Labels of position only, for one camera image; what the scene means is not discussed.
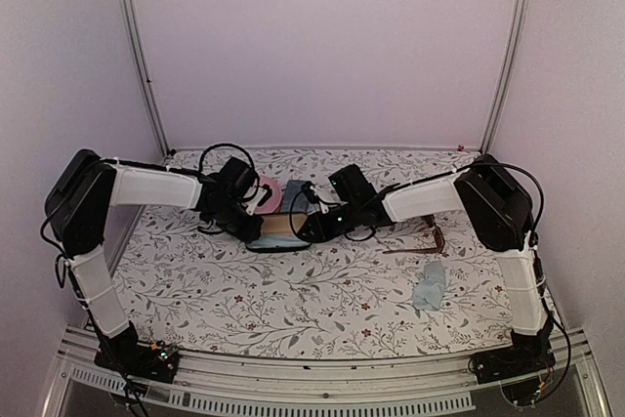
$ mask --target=metal bar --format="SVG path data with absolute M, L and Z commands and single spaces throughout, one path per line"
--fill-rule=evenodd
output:
M 69 374 L 73 368 L 73 364 L 58 356 L 53 358 L 50 376 L 47 380 L 43 406 L 41 409 L 41 417 L 58 417 L 61 415 L 63 400 L 67 393 L 69 384 Z
M 583 331 L 572 330 L 569 335 L 573 363 L 584 360 L 591 351 Z M 556 332 L 551 342 L 557 368 L 562 368 L 566 342 L 562 334 Z M 103 372 L 92 361 L 97 347 L 95 334 L 68 327 L 59 356 Z M 311 360 L 181 351 L 180 368 L 173 385 L 137 381 L 162 388 L 164 392 L 200 393 L 227 399 L 323 405 L 328 403 L 324 395 L 331 394 L 334 404 L 393 402 L 499 386 L 500 383 L 478 385 L 475 376 L 468 372 L 467 363 L 474 352 L 368 360 Z
M 588 415 L 592 417 L 611 417 L 612 412 L 610 411 L 604 385 L 595 361 L 586 359 L 577 363 L 576 367 Z
M 495 98 L 486 123 L 486 129 L 481 139 L 480 150 L 482 153 L 490 151 L 495 140 L 495 135 L 497 134 L 497 127 L 499 126 L 506 97 L 508 96 L 508 89 L 510 87 L 510 81 L 515 66 L 515 59 L 521 42 L 521 32 L 525 20 L 525 12 L 527 10 L 528 1 L 529 0 L 515 1 L 513 20 L 510 27 L 508 44 L 506 46 L 506 55 L 501 68 L 501 73 L 499 75 Z
M 135 69 L 139 77 L 139 83 L 141 86 L 142 95 L 144 96 L 144 103 L 146 105 L 147 117 L 149 124 L 152 128 L 158 150 L 165 156 L 169 153 L 169 144 L 167 142 L 167 136 L 165 135 L 165 128 L 160 117 L 158 106 L 156 105 L 156 99 L 154 96 L 154 90 L 152 89 L 151 80 L 147 71 L 146 56 L 144 55 L 144 48 L 142 46 L 141 34 L 139 33 L 139 26 L 137 24 L 137 13 L 135 11 L 135 4 L 133 0 L 119 0 L 121 6 L 124 23 L 126 25 L 126 32 L 128 34 L 128 40 L 130 42 L 133 59 L 135 61 Z
M 451 146 L 324 146 L 324 145 L 250 145 L 245 148 L 251 150 L 405 150 L 405 151 L 459 151 L 458 148 Z M 176 148 L 176 152 L 181 151 L 202 151 L 203 147 L 198 146 L 180 146 Z M 479 148 L 467 146 L 462 150 L 467 153 L 479 152 Z

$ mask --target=aluminum frame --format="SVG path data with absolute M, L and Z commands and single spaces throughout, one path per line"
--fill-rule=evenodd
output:
M 578 328 L 568 333 L 572 343 L 571 370 L 577 369 L 580 379 L 588 382 L 583 394 L 589 415 L 608 417 L 609 408 L 584 332 Z M 566 362 L 564 337 L 554 332 L 551 341 L 557 359 L 556 368 L 562 368 Z M 44 417 L 59 415 L 67 382 L 76 376 L 76 381 L 84 384 L 101 389 L 104 386 L 114 393 L 118 391 L 119 375 L 93 364 L 97 349 L 98 339 L 94 333 L 66 328 L 55 358 L 54 385 L 48 394 L 53 399 L 48 401 L 42 414 Z M 209 401 L 236 402 L 276 410 L 278 407 L 302 408 L 308 409 L 306 415 L 317 415 L 316 412 L 313 414 L 314 410 L 321 416 L 324 410 L 329 415 L 328 408 L 347 410 L 361 408 L 364 404 L 394 407 L 433 399 L 441 401 L 536 375 L 479 385 L 467 369 L 473 352 L 319 361 L 181 351 L 179 372 L 172 385 L 144 379 L 135 381 L 148 385 L 146 402 L 183 410 L 204 410 L 198 405 Z M 89 374 L 94 376 L 81 379 Z M 212 410 L 210 415 L 228 414 Z
M 504 103 L 508 95 L 508 89 L 512 78 L 517 50 L 521 42 L 521 31 L 525 19 L 525 12 L 527 10 L 528 1 L 529 0 L 515 0 L 513 20 L 510 28 L 508 42 L 506 45 L 506 53 L 502 64 L 501 72 L 499 74 L 499 80 L 497 82 L 497 88 L 495 91 L 493 104 L 489 112 L 484 134 L 481 138 L 481 144 L 479 146 L 479 151 L 481 151 L 482 153 L 487 153 L 492 148 L 495 135 L 499 127 Z M 171 148 L 167 141 L 165 128 L 160 117 L 160 111 L 158 109 L 158 105 L 156 104 L 154 90 L 151 86 L 152 82 L 149 78 L 147 70 L 146 56 L 144 54 L 141 34 L 139 32 L 137 12 L 135 10 L 134 0 L 119 0 L 119 2 L 126 24 L 126 31 L 135 61 L 135 67 L 140 81 L 142 94 L 144 96 L 144 102 L 146 105 L 146 111 L 149 118 L 150 127 L 152 128 L 152 132 L 156 139 L 156 143 L 158 145 L 158 149 L 161 155 L 165 156 L 170 152 Z
M 124 17 L 124 23 L 126 25 L 126 33 L 128 34 L 128 40 L 131 47 L 131 52 L 135 62 L 135 68 L 137 70 L 137 76 L 141 85 L 141 92 L 144 96 L 144 104 L 146 105 L 147 117 L 149 119 L 150 127 L 156 139 L 158 150 L 162 156 L 169 153 L 170 147 L 167 142 L 167 136 L 165 134 L 165 128 L 163 127 L 163 121 L 160 117 L 160 111 L 156 105 L 156 97 L 152 88 L 152 81 L 149 78 L 147 70 L 146 56 L 144 54 L 144 47 L 141 41 L 141 34 L 139 32 L 139 26 L 137 24 L 137 12 L 135 10 L 134 0 L 119 0 L 122 14 Z
M 510 27 L 510 35 L 508 36 L 508 44 L 506 46 L 506 55 L 499 75 L 499 81 L 497 82 L 495 98 L 490 110 L 490 115 L 488 116 L 486 129 L 484 130 L 481 146 L 479 147 L 482 153 L 490 152 L 497 134 L 499 122 L 501 121 L 501 115 L 508 96 L 508 89 L 510 88 L 510 82 L 515 67 L 517 51 L 521 42 L 521 33 L 525 22 L 528 2 L 529 0 L 515 1 L 513 20 Z

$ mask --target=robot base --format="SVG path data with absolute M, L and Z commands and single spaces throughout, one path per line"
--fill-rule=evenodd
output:
M 478 383 L 483 384 L 544 371 L 547 366 L 553 367 L 556 359 L 552 353 L 536 356 L 512 346 L 474 354 L 470 363 L 471 371 L 478 377 Z
M 478 383 L 482 384 L 553 367 L 556 365 L 556 358 L 549 343 L 552 329 L 553 323 L 548 319 L 535 336 L 525 336 L 513 331 L 511 347 L 472 355 L 469 370 L 477 376 Z
M 127 369 L 127 374 L 161 383 L 172 384 L 174 382 L 180 360 L 178 353 L 169 355 L 167 360 L 163 361 L 160 358 L 161 350 L 153 350 L 149 346 L 137 345 L 136 347 L 137 364 Z M 94 363 L 101 368 L 119 372 L 119 366 L 115 366 L 108 356 L 100 350 L 96 354 Z

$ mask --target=table surface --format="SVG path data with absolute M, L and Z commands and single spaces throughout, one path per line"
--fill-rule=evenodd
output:
M 197 167 L 199 151 L 172 165 Z M 465 151 L 254 149 L 257 170 L 276 179 L 327 177 L 356 163 L 376 189 L 472 161 Z M 218 150 L 205 171 L 236 151 Z M 466 214 L 438 214 L 439 255 L 382 254 L 434 245 L 421 220 L 380 229 L 365 242 L 345 237 L 306 251 L 255 254 L 236 239 L 207 236 L 192 211 L 147 207 L 114 275 L 122 306 L 145 340 L 190 350 L 288 358 L 381 358 L 444 354 L 510 344 L 510 305 L 492 253 Z M 424 266 L 442 260 L 438 312 L 416 312 L 412 289 Z

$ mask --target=vent grille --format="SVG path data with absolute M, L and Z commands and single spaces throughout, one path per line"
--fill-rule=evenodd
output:
M 170 394 L 169 404 L 225 417 L 412 417 L 448 415 L 475 409 L 469 393 L 397 403 L 304 406 L 241 403 L 174 391 Z
M 71 378 L 85 385 L 91 385 L 94 388 L 111 391 L 113 393 L 123 393 L 124 390 L 124 380 L 121 377 L 100 373 L 90 370 L 89 368 L 74 366 L 71 372 Z
M 71 377 L 85 385 L 123 395 L 124 381 L 113 374 L 74 365 Z M 150 398 L 148 393 L 146 401 L 216 417 L 413 417 L 448 415 L 475 409 L 470 393 L 392 403 L 327 405 L 235 401 L 170 390 L 162 398 Z

